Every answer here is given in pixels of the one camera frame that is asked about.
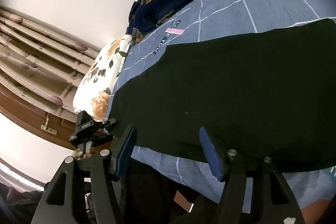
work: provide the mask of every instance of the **pillow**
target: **pillow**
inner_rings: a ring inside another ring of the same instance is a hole
[[[73,99],[76,113],[85,110],[96,121],[104,119],[111,92],[124,64],[131,39],[131,35],[124,35],[100,51]]]

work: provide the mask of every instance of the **bed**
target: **bed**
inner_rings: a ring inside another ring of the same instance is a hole
[[[243,33],[260,33],[295,27],[317,20],[336,19],[336,0],[194,0],[164,24],[132,46],[120,70],[107,106],[107,118],[115,92],[129,79],[155,64],[168,45],[202,42]],[[212,176],[208,164],[135,147],[132,157],[219,202],[223,183]],[[285,174],[301,208],[336,193],[336,170]],[[244,212],[249,211],[251,180],[247,183]]]

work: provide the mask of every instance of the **black fabric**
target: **black fabric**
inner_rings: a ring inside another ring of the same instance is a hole
[[[174,201],[179,191],[191,203],[200,193],[131,159],[128,166],[125,224],[166,224],[186,211]]]
[[[218,204],[200,195],[195,201],[190,213],[176,217],[169,224],[211,224]]]
[[[30,224],[43,192],[20,193],[0,183],[0,224]]]
[[[330,19],[264,33],[170,45],[115,94],[111,133],[206,162],[205,126],[228,148],[270,156],[281,172],[336,164],[336,26]]]

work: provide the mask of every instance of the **black clamp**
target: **black clamp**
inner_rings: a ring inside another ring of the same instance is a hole
[[[77,116],[76,129],[69,136],[69,142],[84,153],[90,153],[91,146],[100,146],[113,140],[113,135],[108,133],[95,134],[98,130],[115,124],[114,118],[104,122],[96,122],[92,117],[82,111]]]
[[[204,127],[199,130],[199,140],[211,173],[225,182],[213,224],[305,224],[292,190],[270,157],[247,159]],[[253,178],[253,190],[250,213],[244,214],[247,177]]]
[[[101,137],[94,133],[115,123],[95,122],[81,113],[72,143],[80,146],[87,142],[101,145],[110,140],[110,135]],[[91,178],[91,193],[98,224],[121,224],[122,216],[113,190],[112,181],[126,175],[135,143],[137,130],[129,125],[121,138],[115,139],[109,149],[87,159],[65,158],[47,186],[36,209],[31,224],[89,224],[86,213],[85,193],[88,191],[84,178]]]

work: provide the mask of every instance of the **finger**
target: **finger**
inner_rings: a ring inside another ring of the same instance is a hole
[[[91,157],[92,157],[92,154],[89,154],[89,153],[84,154],[84,159],[88,159],[88,158],[91,158]]]
[[[96,154],[96,149],[94,147],[90,148],[90,154],[94,156]]]
[[[83,151],[77,150],[75,155],[76,155],[77,158],[81,158],[83,156]]]

